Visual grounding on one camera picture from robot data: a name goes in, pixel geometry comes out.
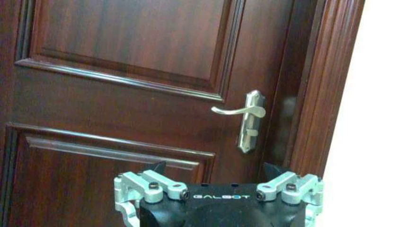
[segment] dark brown door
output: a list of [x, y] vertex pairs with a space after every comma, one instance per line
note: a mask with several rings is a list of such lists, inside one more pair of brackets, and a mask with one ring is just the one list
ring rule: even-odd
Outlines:
[[[292, 0], [2, 2], [4, 226], [122, 226], [114, 177], [162, 160], [179, 181], [258, 180]], [[242, 115], [211, 107], [252, 90], [244, 154]]]

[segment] white wall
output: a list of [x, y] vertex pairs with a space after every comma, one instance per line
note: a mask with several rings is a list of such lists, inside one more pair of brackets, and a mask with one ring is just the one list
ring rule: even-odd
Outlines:
[[367, 0], [318, 227], [404, 226], [404, 1]]

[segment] lever handle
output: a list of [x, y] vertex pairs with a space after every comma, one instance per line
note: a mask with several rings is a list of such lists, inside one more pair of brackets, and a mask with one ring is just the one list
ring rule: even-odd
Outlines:
[[244, 153], [248, 153], [256, 147], [260, 120], [266, 116], [264, 99], [262, 93], [254, 90], [247, 94], [244, 108], [238, 110], [223, 110], [216, 106], [211, 108], [215, 113], [223, 115], [244, 114], [238, 145]]
[[236, 114], [252, 114], [259, 118], [263, 118], [266, 116], [266, 109], [260, 106], [248, 106], [244, 107], [242, 109], [236, 109], [236, 110], [223, 110], [219, 109], [216, 106], [214, 106], [211, 108], [211, 110], [218, 113], [218, 114], [223, 114], [223, 115], [236, 115]]

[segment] silver metal bracket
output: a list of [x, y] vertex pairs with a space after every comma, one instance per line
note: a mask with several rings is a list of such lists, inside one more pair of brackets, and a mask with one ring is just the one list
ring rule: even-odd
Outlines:
[[258, 136], [260, 130], [260, 121], [266, 116], [266, 109], [263, 108], [266, 97], [258, 90], [251, 91], [247, 94], [246, 107], [238, 110], [223, 110], [216, 106], [212, 107], [212, 111], [223, 115], [243, 115], [239, 145], [238, 147], [244, 153], [248, 153], [256, 148]]
[[148, 182], [158, 182], [172, 200], [187, 200], [190, 198], [188, 188], [183, 182], [171, 180], [162, 174], [156, 173], [154, 170], [144, 171], [142, 173], [142, 177]]
[[114, 179], [115, 209], [122, 212], [127, 227], [139, 227], [136, 208], [140, 200], [158, 203], [163, 200], [163, 192], [174, 200], [186, 200], [190, 197], [187, 185], [175, 182], [154, 170], [147, 170], [139, 175], [132, 172], [120, 174]]
[[282, 193], [282, 200], [298, 205], [304, 201], [306, 227], [314, 227], [316, 216], [323, 212], [323, 180], [312, 174], [300, 178], [295, 173], [286, 172], [267, 183], [258, 185], [256, 198], [260, 201], [274, 201], [278, 193]]

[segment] screw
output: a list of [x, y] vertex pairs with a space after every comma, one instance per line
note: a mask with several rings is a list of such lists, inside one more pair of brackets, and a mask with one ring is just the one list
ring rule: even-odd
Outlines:
[[258, 198], [259, 201], [264, 201], [266, 200], [266, 194], [262, 191], [258, 191], [256, 198]]
[[298, 191], [296, 184], [288, 183], [288, 184], [286, 185], [286, 189], [287, 189], [288, 191], [291, 191], [291, 192], [296, 192], [296, 191]]
[[182, 191], [180, 199], [182, 200], [188, 200], [190, 199], [190, 191], [187, 191], [187, 190]]
[[159, 183], [158, 182], [150, 182], [150, 189], [159, 189]]

